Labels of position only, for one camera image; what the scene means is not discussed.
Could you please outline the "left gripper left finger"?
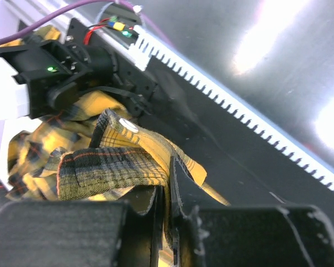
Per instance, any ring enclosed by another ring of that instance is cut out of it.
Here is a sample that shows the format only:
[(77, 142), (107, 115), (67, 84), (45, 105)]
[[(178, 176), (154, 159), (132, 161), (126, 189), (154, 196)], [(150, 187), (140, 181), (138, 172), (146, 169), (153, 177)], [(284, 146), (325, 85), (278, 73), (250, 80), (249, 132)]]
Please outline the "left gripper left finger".
[(122, 232), (122, 266), (158, 266), (164, 222), (163, 188), (137, 186), (122, 200), (129, 204)]

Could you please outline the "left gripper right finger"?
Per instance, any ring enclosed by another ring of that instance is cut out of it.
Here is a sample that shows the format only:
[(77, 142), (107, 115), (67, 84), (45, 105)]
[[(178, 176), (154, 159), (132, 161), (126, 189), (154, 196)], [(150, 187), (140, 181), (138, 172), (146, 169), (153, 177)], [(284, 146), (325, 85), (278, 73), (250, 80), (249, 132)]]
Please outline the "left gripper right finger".
[(171, 232), (175, 266), (228, 266), (228, 208), (208, 195), (178, 156), (170, 162)]

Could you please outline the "yellow plaid long sleeve shirt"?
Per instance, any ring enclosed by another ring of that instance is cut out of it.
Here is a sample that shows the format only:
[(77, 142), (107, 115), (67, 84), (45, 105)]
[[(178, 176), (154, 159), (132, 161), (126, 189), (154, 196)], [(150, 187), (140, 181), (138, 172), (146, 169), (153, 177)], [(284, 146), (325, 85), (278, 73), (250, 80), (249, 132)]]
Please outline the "yellow plaid long sleeve shirt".
[(112, 201), (137, 186), (162, 186), (169, 193), (172, 156), (207, 194), (227, 204), (205, 183), (204, 168), (179, 147), (135, 125), (113, 97), (86, 91), (68, 111), (43, 117), (33, 132), (10, 141), (7, 198)]

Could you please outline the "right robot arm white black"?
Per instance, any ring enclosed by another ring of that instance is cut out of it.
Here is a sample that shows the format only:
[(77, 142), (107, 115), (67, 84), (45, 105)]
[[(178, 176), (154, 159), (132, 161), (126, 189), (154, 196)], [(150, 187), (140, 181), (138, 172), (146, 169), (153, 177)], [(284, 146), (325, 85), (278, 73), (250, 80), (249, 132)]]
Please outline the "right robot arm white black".
[(0, 47), (0, 120), (68, 108), (88, 89), (111, 82), (114, 63), (107, 49), (72, 42)]

